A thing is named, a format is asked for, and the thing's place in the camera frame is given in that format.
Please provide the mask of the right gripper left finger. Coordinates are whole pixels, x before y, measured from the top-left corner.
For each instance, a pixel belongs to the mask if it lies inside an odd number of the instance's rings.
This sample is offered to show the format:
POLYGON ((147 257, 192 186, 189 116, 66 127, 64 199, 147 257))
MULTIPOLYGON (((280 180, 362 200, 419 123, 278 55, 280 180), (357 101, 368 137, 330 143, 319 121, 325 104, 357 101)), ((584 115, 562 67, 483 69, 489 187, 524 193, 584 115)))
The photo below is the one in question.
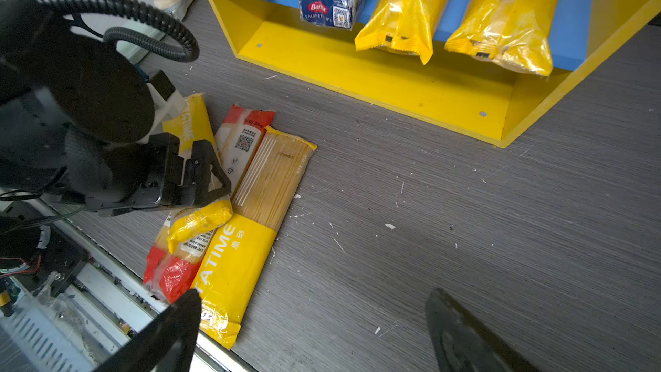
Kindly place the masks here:
POLYGON ((190 289, 96 369, 188 371, 196 350, 200 321, 201 296, 190 289))

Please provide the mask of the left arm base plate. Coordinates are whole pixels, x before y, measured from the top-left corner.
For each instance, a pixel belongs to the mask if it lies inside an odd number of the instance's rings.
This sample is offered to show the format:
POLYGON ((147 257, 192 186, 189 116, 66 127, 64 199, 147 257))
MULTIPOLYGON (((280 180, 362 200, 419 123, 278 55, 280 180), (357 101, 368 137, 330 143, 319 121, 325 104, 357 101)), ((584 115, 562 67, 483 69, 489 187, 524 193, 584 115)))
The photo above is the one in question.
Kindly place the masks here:
POLYGON ((41 214, 25 201, 1 212, 1 308, 14 304, 23 289, 49 289, 56 297, 90 260, 86 249, 53 223, 37 225, 41 214))

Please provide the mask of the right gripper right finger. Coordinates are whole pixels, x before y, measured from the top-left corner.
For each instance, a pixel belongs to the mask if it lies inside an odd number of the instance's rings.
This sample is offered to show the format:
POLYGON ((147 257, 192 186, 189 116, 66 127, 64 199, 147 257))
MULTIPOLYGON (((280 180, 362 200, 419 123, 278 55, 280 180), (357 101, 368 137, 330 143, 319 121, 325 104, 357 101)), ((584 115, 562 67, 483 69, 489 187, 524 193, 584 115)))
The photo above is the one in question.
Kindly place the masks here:
POLYGON ((430 292, 425 319, 440 371, 538 370, 443 289, 430 292))

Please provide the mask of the yellow red spaghetti bag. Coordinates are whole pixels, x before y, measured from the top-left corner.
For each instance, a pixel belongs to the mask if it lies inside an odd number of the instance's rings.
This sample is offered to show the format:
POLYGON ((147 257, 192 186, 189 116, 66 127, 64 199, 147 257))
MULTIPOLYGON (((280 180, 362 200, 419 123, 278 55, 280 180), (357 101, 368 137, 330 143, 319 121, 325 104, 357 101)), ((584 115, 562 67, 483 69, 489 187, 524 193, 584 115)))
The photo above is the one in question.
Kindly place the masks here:
MULTIPOLYGON (((215 134, 220 164, 232 182, 232 194, 238 190, 266 128, 274 118, 274 110, 251 110, 233 105, 215 134)), ((146 258, 143 284, 160 301, 173 303, 190 289, 218 230, 217 227, 210 228, 180 243, 174 252, 169 251, 167 237, 171 226, 189 214, 189 210, 183 210, 168 215, 146 258)))

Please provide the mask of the plain yellow spaghetti bag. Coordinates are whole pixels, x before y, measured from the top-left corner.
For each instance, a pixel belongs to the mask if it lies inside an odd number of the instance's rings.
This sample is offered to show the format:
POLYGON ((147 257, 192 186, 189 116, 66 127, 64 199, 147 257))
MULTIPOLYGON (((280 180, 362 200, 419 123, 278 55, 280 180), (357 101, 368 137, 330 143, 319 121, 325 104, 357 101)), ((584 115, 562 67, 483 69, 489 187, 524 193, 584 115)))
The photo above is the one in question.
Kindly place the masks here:
POLYGON ((357 51, 381 48, 429 63, 433 37, 449 0, 379 0, 355 38, 357 51))

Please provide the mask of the yellow spaghetti bag with barcode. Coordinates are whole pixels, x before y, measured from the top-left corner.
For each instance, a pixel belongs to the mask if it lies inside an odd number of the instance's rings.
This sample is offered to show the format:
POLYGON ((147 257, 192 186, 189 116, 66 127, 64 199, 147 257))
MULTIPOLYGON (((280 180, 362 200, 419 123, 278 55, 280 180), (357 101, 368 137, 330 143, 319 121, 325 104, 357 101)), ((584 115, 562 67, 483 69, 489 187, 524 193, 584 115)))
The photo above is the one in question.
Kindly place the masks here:
POLYGON ((549 34, 558 0, 470 0, 462 23, 445 43, 513 72, 547 77, 554 62, 549 34))

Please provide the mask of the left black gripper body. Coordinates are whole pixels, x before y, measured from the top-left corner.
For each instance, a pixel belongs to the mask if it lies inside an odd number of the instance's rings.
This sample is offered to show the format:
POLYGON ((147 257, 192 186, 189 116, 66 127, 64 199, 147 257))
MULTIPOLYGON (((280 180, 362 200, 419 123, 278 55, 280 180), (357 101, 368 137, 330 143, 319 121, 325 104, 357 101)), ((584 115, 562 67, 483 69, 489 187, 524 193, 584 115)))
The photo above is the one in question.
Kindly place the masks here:
POLYGON ((110 146, 87 134, 66 135, 69 191, 89 211, 121 215, 174 204, 183 159, 179 139, 153 134, 146 144, 110 146))

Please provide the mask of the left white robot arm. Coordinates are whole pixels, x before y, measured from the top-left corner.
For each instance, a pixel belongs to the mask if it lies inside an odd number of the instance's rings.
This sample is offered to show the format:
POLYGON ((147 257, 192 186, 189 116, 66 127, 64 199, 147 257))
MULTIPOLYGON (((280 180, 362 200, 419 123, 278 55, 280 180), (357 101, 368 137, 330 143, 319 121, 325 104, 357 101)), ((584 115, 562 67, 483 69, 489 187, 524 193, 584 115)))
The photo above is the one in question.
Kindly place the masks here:
POLYGON ((10 201, 46 196, 103 215, 204 207, 229 194, 212 142, 165 131, 186 103, 146 76, 125 41, 168 60, 198 58, 179 20, 138 0, 1 3, 1 186, 10 201))

